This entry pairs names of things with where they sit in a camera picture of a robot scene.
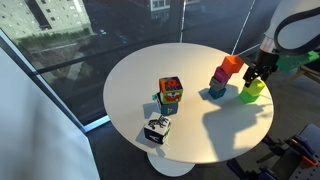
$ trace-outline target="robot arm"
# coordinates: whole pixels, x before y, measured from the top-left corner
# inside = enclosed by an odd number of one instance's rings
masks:
[[[282,0],[265,33],[256,62],[243,77],[245,86],[277,70],[279,54],[301,55],[320,45],[320,0]]]

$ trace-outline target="green block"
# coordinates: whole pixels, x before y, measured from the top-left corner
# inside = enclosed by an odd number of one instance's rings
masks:
[[[245,90],[251,96],[258,96],[265,86],[266,84],[263,81],[256,78],[251,82],[248,88],[244,86],[243,90]]]
[[[288,72],[317,59],[319,59],[319,54],[314,51],[299,56],[280,55],[277,66],[281,71]]]
[[[245,103],[252,103],[255,102],[260,95],[257,96],[251,96],[249,93],[247,93],[245,90],[242,90],[241,93],[239,94],[240,99]]]

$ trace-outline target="blue block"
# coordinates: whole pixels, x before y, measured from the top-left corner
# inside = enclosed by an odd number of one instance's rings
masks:
[[[215,91],[214,89],[209,89],[209,94],[212,96],[213,99],[218,99],[224,95],[226,92],[226,88],[221,89],[220,91]]]
[[[178,112],[178,102],[172,104],[163,104],[160,99],[160,93],[157,93],[157,102],[160,108],[161,114],[164,116],[169,116],[172,114],[177,114]]]

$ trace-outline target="stacked blocks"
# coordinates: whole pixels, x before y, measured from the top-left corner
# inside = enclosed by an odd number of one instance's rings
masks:
[[[233,73],[238,73],[244,62],[237,55],[226,56],[209,83],[209,94],[213,99],[218,99],[226,92],[226,85]]]
[[[171,119],[153,112],[144,125],[144,135],[150,141],[163,144],[170,131]]]
[[[160,93],[157,93],[157,103],[160,109],[161,114],[168,116],[171,114],[177,114],[178,112],[178,103],[173,104],[163,104],[161,102]]]
[[[183,87],[178,77],[159,79],[160,92],[157,93],[157,102],[161,114],[169,116],[178,112],[178,103],[181,101]]]
[[[255,102],[265,86],[266,84],[263,81],[256,78],[251,82],[249,88],[243,87],[239,97],[246,104]]]

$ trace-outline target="table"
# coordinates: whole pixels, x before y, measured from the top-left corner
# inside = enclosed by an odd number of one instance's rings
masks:
[[[148,153],[151,164],[167,176],[180,176],[194,164],[237,157],[256,146],[273,120],[273,102],[264,88],[255,103],[238,97],[247,66],[233,74],[222,98],[209,94],[209,82],[225,52],[210,47],[168,43],[138,50],[121,60],[104,86],[105,109],[114,127],[130,143]],[[152,95],[158,80],[178,76],[184,88],[178,113],[172,119],[167,144],[144,137],[143,126],[152,112],[160,112]]]

